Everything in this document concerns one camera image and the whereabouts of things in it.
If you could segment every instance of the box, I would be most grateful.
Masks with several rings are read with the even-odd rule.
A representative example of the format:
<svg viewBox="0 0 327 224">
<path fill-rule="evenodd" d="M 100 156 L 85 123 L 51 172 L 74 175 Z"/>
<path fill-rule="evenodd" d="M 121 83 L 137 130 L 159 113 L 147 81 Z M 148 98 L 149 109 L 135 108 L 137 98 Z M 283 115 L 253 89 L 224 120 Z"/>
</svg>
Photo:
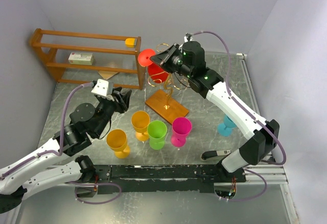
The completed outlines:
<svg viewBox="0 0 327 224">
<path fill-rule="evenodd" d="M 94 61 L 92 53 L 72 52 L 68 58 L 70 64 L 92 65 Z"/>
</svg>

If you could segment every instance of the cup base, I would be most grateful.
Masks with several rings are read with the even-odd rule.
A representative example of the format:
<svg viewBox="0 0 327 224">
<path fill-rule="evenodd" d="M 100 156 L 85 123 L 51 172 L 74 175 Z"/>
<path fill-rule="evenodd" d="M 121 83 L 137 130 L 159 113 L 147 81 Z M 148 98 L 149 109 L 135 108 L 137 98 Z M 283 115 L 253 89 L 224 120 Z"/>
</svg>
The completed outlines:
<svg viewBox="0 0 327 224">
<path fill-rule="evenodd" d="M 149 139 L 148 132 L 140 133 L 140 132 L 135 132 L 135 137 L 139 141 L 146 141 Z"/>
<path fill-rule="evenodd" d="M 129 145 L 127 145 L 124 150 L 120 152 L 114 152 L 114 155 L 119 159 L 125 159 L 130 152 L 131 152 L 131 148 L 129 147 Z"/>
<path fill-rule="evenodd" d="M 165 141 L 156 141 L 156 142 L 153 142 L 153 141 L 150 140 L 149 145 L 154 150 L 160 150 L 160 149 L 162 149 L 164 147 Z"/>
<path fill-rule="evenodd" d="M 221 123 L 220 125 L 218 125 L 218 132 L 219 132 L 220 135 L 227 137 L 227 136 L 231 135 L 232 129 L 227 128 L 224 123 Z"/>
<path fill-rule="evenodd" d="M 172 136 L 171 142 L 172 145 L 175 147 L 182 147 L 186 143 L 186 138 L 177 138 L 175 136 Z"/>
</svg>

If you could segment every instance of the yellow cup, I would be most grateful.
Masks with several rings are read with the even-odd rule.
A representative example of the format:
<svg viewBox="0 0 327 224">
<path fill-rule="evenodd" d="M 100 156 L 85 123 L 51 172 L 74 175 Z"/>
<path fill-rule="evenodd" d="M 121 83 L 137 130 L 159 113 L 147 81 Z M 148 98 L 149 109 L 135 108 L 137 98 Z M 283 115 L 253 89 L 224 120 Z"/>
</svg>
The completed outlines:
<svg viewBox="0 0 327 224">
<path fill-rule="evenodd" d="M 107 136 L 107 144 L 119 159 L 125 159 L 131 152 L 130 147 L 127 145 L 127 136 L 122 130 L 110 131 Z"/>
<path fill-rule="evenodd" d="M 145 111 L 137 111 L 133 114 L 131 119 L 132 125 L 135 129 L 135 136 L 139 141 L 146 141 L 149 139 L 148 125 L 150 123 L 150 116 Z"/>
</svg>

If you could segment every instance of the gray table surface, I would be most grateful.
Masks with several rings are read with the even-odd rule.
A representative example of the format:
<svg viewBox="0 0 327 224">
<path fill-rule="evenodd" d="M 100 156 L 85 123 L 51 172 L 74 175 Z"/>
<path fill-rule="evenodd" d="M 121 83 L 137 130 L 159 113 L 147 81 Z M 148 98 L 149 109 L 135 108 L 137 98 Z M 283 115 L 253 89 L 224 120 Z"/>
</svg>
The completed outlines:
<svg viewBox="0 0 327 224">
<path fill-rule="evenodd" d="M 216 70 L 222 77 L 227 71 L 227 56 L 207 54 L 208 67 Z M 98 79 L 96 72 L 68 70 L 68 78 Z M 137 84 L 136 75 L 118 74 L 114 82 Z M 245 77 L 244 65 L 236 55 L 232 56 L 230 74 L 232 90 L 249 107 L 253 108 L 249 83 Z M 74 84 L 60 83 L 53 96 L 53 101 L 46 120 L 39 146 L 43 145 L 60 128 L 60 117 L 65 99 L 76 87 Z M 151 120 L 162 120 L 155 112 L 145 106 L 158 88 L 146 84 L 143 90 L 133 90 L 130 109 L 125 114 L 115 114 L 112 118 L 112 129 L 120 128 L 128 136 L 131 154 L 126 159 L 118 159 L 108 147 L 105 139 L 92 140 L 92 146 L 80 154 L 89 155 L 94 164 L 199 164 L 202 152 L 208 150 L 235 150 L 245 138 L 235 128 L 229 137 L 217 133 L 217 125 L 223 121 L 223 112 L 190 89 L 175 90 L 173 98 L 190 110 L 187 118 L 193 123 L 193 130 L 186 145 L 178 150 L 170 144 L 171 126 L 168 126 L 166 144 L 163 149 L 155 151 L 148 142 L 136 140 L 130 119 L 134 112 L 145 110 Z M 78 91 L 68 108 L 68 114 L 81 104 L 89 102 L 94 105 L 97 100 L 90 88 Z M 252 196 L 261 191 L 263 185 L 239 185 L 236 197 Z M 91 201 L 103 201 L 113 195 L 100 195 Z M 282 191 L 279 185 L 269 185 L 262 197 L 245 203 L 220 202 L 215 194 L 195 191 L 186 192 L 131 192 L 123 193 L 116 201 L 101 205 L 83 205 L 75 201 L 73 187 L 54 187 L 40 192 L 23 202 L 16 223 L 289 223 Z"/>
</svg>

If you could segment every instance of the wooden rack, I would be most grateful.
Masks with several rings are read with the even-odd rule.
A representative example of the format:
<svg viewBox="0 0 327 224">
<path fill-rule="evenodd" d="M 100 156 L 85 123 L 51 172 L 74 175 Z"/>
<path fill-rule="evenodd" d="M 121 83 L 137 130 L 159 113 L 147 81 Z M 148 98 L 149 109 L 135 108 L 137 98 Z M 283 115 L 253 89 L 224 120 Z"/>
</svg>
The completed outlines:
<svg viewBox="0 0 327 224">
<path fill-rule="evenodd" d="M 117 40 L 125 41 L 127 38 L 135 38 L 136 46 L 135 48 L 103 48 L 103 47 L 93 47 L 93 46 L 84 46 L 84 45 L 69 45 L 69 44 L 60 44 L 60 43 L 42 43 L 43 35 L 55 35 L 55 36 L 68 36 L 68 37 L 77 37 L 77 38 L 92 38 L 92 39 L 104 39 L 104 40 Z M 74 84 L 83 84 L 89 81 L 82 80 L 68 80 L 63 79 L 62 76 L 66 68 L 79 68 L 79 69 L 88 69 L 88 70 L 97 70 L 97 71 L 112 71 L 112 72 L 124 72 L 124 73 L 135 73 L 138 77 L 138 85 L 128 85 L 128 84 L 114 84 L 115 87 L 121 86 L 123 88 L 131 89 L 142 89 L 143 81 L 145 77 L 145 68 L 140 66 L 137 58 L 140 53 L 141 47 L 141 37 L 127 37 L 127 36 L 114 36 L 114 35 L 102 35 L 102 34 L 88 34 L 88 33 L 73 33 L 73 32 L 61 32 L 61 31 L 51 31 L 51 30 L 42 30 L 36 29 L 29 41 L 30 46 L 39 57 L 41 62 L 44 64 L 48 72 L 57 82 L 64 83 L 74 83 Z M 49 48 L 49 51 L 45 53 L 42 48 Z M 93 65 L 78 65 L 70 63 L 57 63 L 56 54 L 58 49 L 66 49 L 71 51 L 81 51 L 81 52 L 90 52 L 90 53 L 110 53 L 110 54 L 124 54 L 124 55 L 134 55 L 136 61 L 136 70 L 135 69 L 124 69 L 124 68 L 114 68 L 108 66 L 96 66 Z"/>
</svg>

